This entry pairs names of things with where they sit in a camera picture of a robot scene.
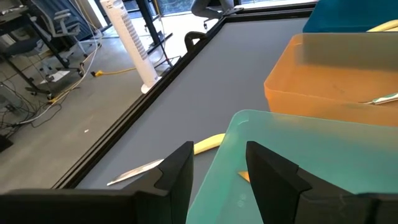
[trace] floor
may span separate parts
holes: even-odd
[[[165,48],[168,57],[176,57],[186,53],[183,38],[189,31],[206,32],[203,27],[204,18],[192,14],[163,17],[162,23],[155,21],[157,30],[173,33]],[[151,42],[149,33],[145,31],[144,20],[133,19],[134,27],[146,48]],[[216,20],[208,22],[210,29]],[[133,67],[133,63],[125,51],[121,41],[114,38],[117,34],[113,28],[104,33],[102,48],[96,54],[89,71],[102,70],[110,72]],[[162,56],[157,49],[150,55],[153,62]],[[70,58],[72,67],[78,67],[83,60],[82,54],[74,54]],[[17,57],[12,61],[36,83],[41,81],[37,70],[40,67],[38,57]],[[56,60],[51,60],[56,67]],[[162,73],[167,66],[158,67]],[[0,81],[15,89],[34,105],[46,102],[45,96],[32,96],[25,91],[25,82],[8,67],[0,64]],[[72,81],[78,80],[77,74],[71,75]],[[120,75],[94,78],[87,75],[80,88],[73,90],[62,103],[62,109],[54,106],[41,116],[34,124],[40,125],[53,116],[51,120],[37,128],[26,125],[11,137],[14,145],[0,153],[0,192],[21,188],[51,188],[61,176],[89,149],[98,138],[125,112],[134,101],[141,96],[142,81],[133,70]],[[4,121],[13,123],[20,116],[12,115]]]

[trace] black table edge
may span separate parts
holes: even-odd
[[[55,183],[53,189],[75,188],[101,158],[117,143],[124,133],[140,118],[146,109],[178,77],[182,70],[199,54],[227,22],[263,21],[309,17],[315,3],[288,6],[245,9],[237,15],[220,19],[211,28],[206,39],[200,40],[187,52],[159,82],[146,94],[141,95],[122,116],[80,157],[80,159]]]

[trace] orange plastic bin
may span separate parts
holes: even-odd
[[[398,126],[398,33],[300,34],[264,83],[272,112]]]

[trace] tower fan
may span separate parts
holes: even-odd
[[[126,7],[124,7],[122,0],[101,0],[101,4],[144,82],[141,92],[147,93],[160,77],[157,76],[155,68],[149,60]]]

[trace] desk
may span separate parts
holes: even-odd
[[[314,6],[248,9],[224,17],[54,188],[121,189],[134,179],[110,187],[106,183],[167,157],[185,141],[225,133],[240,110],[267,111],[264,80],[292,36],[302,32]],[[215,154],[195,156],[192,197]]]
[[[27,24],[35,30],[35,33],[44,41],[44,44],[52,51],[54,56],[58,59],[58,61],[62,64],[65,70],[69,70],[69,63],[64,61],[59,55],[56,48],[43,36],[43,34],[38,30],[38,28],[31,21],[29,15],[29,9],[27,7],[21,7],[17,11],[7,13],[6,15],[0,16],[0,36],[4,34],[8,34],[16,29],[26,26]],[[41,89],[36,86],[30,78],[27,78],[26,75],[18,69],[5,55],[0,52],[0,56],[10,65],[12,69],[14,69],[19,76],[21,76],[26,83],[29,84],[30,87],[26,87],[27,91],[32,93],[44,93],[44,94],[54,94],[50,90]]]

